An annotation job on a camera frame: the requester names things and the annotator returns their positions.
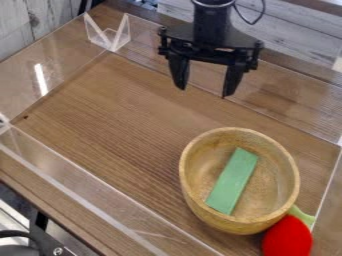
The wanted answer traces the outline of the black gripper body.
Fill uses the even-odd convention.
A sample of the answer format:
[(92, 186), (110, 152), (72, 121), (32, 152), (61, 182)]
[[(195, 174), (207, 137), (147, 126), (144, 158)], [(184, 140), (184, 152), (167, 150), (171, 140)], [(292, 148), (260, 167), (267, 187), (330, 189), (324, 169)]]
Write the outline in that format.
[(244, 70), (257, 68), (263, 42), (239, 31), (232, 25), (213, 31), (213, 27), (195, 30), (192, 23), (160, 26), (159, 54), (165, 58), (177, 56), (187, 60), (235, 66), (240, 63)]

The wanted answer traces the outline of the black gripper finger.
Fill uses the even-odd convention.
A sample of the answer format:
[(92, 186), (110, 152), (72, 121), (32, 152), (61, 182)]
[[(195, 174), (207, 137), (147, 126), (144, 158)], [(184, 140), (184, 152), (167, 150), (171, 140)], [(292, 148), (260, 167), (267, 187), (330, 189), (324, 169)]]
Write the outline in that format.
[(233, 66), (227, 68), (221, 97), (231, 96), (235, 93), (237, 85), (241, 81), (245, 65), (236, 63)]
[(184, 90), (189, 76), (189, 60), (184, 56), (171, 52), (168, 54), (168, 67), (175, 86), (180, 90)]

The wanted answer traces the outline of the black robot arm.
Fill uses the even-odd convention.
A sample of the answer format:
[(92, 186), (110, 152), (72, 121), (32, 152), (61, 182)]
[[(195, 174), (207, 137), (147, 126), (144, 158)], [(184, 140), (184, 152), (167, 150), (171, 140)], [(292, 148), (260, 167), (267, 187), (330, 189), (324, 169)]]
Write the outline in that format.
[(173, 84), (184, 90), (189, 76), (189, 62), (205, 62), (227, 67), (221, 97), (231, 96), (243, 74), (257, 69), (259, 53), (264, 43), (239, 31), (231, 22), (235, 10), (248, 25), (255, 25), (263, 12), (249, 21), (239, 12), (236, 0), (191, 0), (193, 20), (179, 26), (160, 26), (157, 54), (168, 61)]

